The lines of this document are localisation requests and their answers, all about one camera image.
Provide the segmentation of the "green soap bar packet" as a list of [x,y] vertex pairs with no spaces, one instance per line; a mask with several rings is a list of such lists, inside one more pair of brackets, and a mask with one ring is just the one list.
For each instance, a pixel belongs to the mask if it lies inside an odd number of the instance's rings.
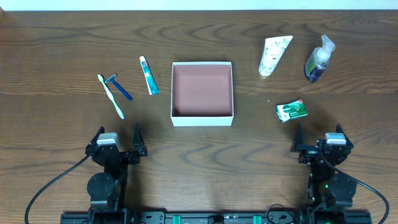
[[281,123],[308,115],[308,111],[301,99],[291,103],[277,105],[276,112]]

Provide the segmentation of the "green white toothbrush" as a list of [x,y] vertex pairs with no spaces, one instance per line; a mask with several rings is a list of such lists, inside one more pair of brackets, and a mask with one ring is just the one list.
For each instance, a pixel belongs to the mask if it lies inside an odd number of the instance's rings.
[[98,80],[99,80],[99,81],[101,82],[101,84],[103,85],[104,90],[105,90],[105,92],[106,92],[108,98],[111,100],[112,104],[114,105],[115,110],[116,110],[118,116],[119,116],[121,119],[124,119],[124,118],[125,118],[125,117],[124,117],[124,113],[123,113],[122,109],[119,107],[119,105],[117,104],[117,102],[116,102],[116,100],[115,100],[115,98],[114,98],[113,93],[111,92],[111,90],[109,89],[109,87],[107,86],[107,84],[105,83],[105,80],[104,80],[103,76],[102,76],[101,74],[97,74],[97,77],[98,77]]

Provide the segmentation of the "white lotion tube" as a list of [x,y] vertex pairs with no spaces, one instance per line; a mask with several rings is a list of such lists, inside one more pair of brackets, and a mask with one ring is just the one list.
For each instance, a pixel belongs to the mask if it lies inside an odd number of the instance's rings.
[[274,72],[292,39],[292,35],[265,39],[264,50],[259,64],[259,74],[262,78],[267,78]]

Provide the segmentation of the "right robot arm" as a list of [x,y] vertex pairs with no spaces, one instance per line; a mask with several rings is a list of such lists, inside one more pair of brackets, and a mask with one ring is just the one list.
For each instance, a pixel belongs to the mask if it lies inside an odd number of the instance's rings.
[[304,143],[302,126],[298,127],[290,151],[299,153],[299,163],[310,167],[307,195],[312,200],[312,205],[302,211],[300,223],[347,222],[345,209],[353,206],[357,183],[336,171],[336,166],[346,160],[352,148],[339,124],[315,146]]

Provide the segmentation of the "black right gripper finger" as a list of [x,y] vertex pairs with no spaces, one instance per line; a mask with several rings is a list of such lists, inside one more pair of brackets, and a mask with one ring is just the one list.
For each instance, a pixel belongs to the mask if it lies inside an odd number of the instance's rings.
[[343,128],[340,124],[336,125],[335,133],[339,133],[344,136],[346,140],[346,145],[352,145],[352,142],[349,140],[348,136],[344,133]]
[[300,123],[298,125],[298,129],[295,135],[295,139],[293,141],[293,145],[294,146],[301,146],[304,145],[304,138],[303,138],[303,128],[302,128],[302,124]]

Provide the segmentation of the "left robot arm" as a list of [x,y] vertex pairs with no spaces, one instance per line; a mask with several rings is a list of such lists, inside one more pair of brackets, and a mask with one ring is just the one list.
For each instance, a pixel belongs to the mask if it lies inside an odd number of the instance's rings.
[[90,209],[86,223],[139,223],[139,214],[125,204],[128,166],[140,163],[140,158],[147,155],[138,124],[134,127],[132,146],[133,150],[121,152],[118,134],[106,133],[104,127],[87,145],[86,155],[104,171],[93,175],[87,183]]

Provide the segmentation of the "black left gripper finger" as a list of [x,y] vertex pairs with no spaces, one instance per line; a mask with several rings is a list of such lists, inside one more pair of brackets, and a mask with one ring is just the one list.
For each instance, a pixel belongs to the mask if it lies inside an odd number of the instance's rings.
[[97,140],[98,140],[98,138],[99,138],[99,136],[100,136],[101,134],[103,134],[103,133],[104,133],[104,127],[101,126],[101,127],[99,128],[99,130],[97,131],[97,133],[95,134],[95,136],[93,137],[93,139],[91,140],[91,143],[92,143],[92,144],[96,144],[96,143],[97,143]]
[[135,150],[137,151],[145,151],[146,150],[146,144],[141,136],[141,132],[139,129],[139,124],[136,123],[134,127],[134,136],[132,140],[132,145],[134,146]]

